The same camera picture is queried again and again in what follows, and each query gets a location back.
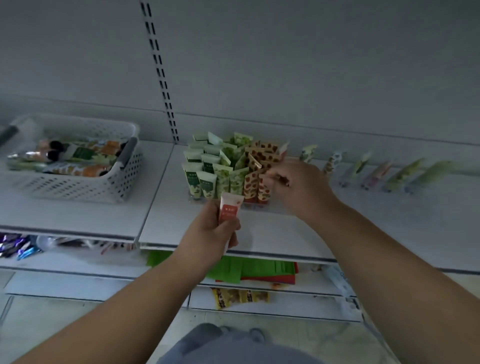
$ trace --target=plastic basket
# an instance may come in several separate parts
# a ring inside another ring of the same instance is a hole
[[[112,169],[101,177],[65,176],[34,171],[8,170],[8,153],[28,138],[26,123],[34,121],[48,133],[86,135],[98,138],[129,138]],[[125,121],[81,118],[77,116],[28,114],[14,120],[0,132],[0,178],[22,194],[49,199],[104,203],[124,202],[140,171],[142,152],[139,126]]]

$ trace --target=tile floor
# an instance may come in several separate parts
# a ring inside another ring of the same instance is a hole
[[[0,270],[0,288],[11,276]],[[480,277],[454,277],[480,296]],[[0,364],[13,360],[98,303],[0,294]],[[327,364],[394,364],[387,350],[362,324],[303,320],[182,309],[148,361],[154,364],[193,327],[202,322],[239,329],[258,327],[276,344],[300,349]]]

